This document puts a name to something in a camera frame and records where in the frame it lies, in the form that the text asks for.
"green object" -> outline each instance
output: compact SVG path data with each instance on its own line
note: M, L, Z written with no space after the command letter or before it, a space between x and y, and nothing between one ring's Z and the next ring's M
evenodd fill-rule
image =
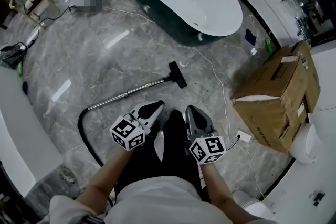
M22 77L22 74L23 74L23 63L22 62L19 63L17 72L19 73L19 76Z
M266 46L266 50L268 52L268 56L271 56L273 54L273 50L272 50L272 44L271 44L271 40L266 38L265 39L265 46Z

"dark bathtub base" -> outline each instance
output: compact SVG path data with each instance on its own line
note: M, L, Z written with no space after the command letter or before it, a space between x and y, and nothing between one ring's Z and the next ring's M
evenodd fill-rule
M144 12L153 19L176 42L186 46L201 46L223 37L210 36L199 32L182 20L161 0L136 0Z

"small box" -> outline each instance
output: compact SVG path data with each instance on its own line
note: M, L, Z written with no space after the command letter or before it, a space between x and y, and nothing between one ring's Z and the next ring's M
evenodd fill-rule
M319 83L319 77L314 65L313 58L309 51L309 45L305 40L300 41L293 46L286 46L278 50L270 60L276 58L290 57L290 56L299 56L303 62L305 70L307 72L308 81L307 89L304 95L304 104L306 110L309 113L313 113L314 108L317 104L317 100L320 96L321 87Z
M234 94L234 107L263 145L281 152L290 149L306 119L302 100L308 76L299 56L266 62Z
M113 140L125 150L130 151L145 142L145 131L119 116L110 128Z
M218 161L226 148L222 136L200 137L195 139L189 151L199 164L206 164Z

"metal vacuum wand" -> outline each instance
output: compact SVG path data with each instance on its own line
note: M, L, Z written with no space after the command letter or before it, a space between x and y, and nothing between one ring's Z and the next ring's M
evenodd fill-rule
M97 161L97 163L100 165L100 166L103 166L104 163L101 161L101 159L98 157L97 153L94 151L94 149L92 148L90 142L88 141L87 137L85 136L85 132L84 132L84 128L83 128L83 118L84 116L86 115L86 113L88 113L90 110L93 110L93 109L96 109L96 108L99 108L103 105L107 105L111 102L114 102L118 99L121 99L121 98L126 98L128 97L129 95L135 93L135 92L139 92L141 90L144 90L144 89L147 89L149 87L152 87L154 85L158 85L160 83L163 83L163 82L168 82L168 81L172 81L172 82L176 82L178 84L178 86L180 86L180 88L184 88L187 86L187 83L185 82L184 78L183 78L183 75L177 65L176 62L171 62L169 64L169 68L170 68L170 73L169 73L169 76L166 77L166 78L162 78L162 79L159 79L159 80L156 80L156 81L153 81L151 83L148 83L144 86L140 86L138 88L135 88L133 90L129 90L125 93L122 93L120 95L117 95L115 97L112 97L108 100L105 100L103 102L100 102L98 104L95 104L95 105L92 105L92 106L89 106L88 108L85 108L79 115L79 118L78 118L78 124L77 124L77 127L78 127L78 130L79 130L79 134L85 144L85 146L88 148L89 152L91 153L92 157L94 157L94 159Z

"person's arm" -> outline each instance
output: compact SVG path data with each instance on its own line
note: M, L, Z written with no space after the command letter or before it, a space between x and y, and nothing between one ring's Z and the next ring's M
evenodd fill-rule
M245 211L233 201L231 191L214 164L202 164L201 170L211 203L217 206L235 224L260 219Z
M119 149L117 155L113 156L94 175L87 188L76 201L89 207L98 215L104 213L109 195L132 153L133 151Z

